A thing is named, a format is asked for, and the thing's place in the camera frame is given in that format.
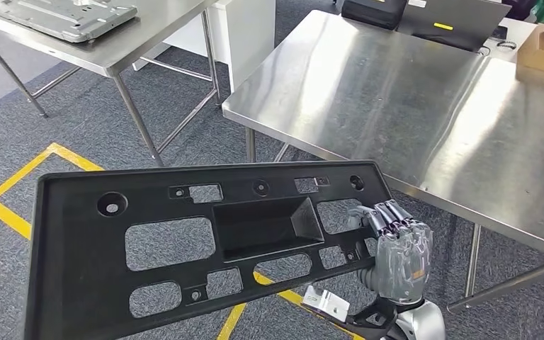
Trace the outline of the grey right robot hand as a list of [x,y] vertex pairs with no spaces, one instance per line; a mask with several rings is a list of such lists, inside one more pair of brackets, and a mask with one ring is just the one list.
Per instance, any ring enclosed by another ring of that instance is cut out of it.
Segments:
[[362,284],[398,305],[420,301],[431,268],[431,228],[394,199],[351,208],[348,224],[372,230],[377,240],[375,265],[357,272]]

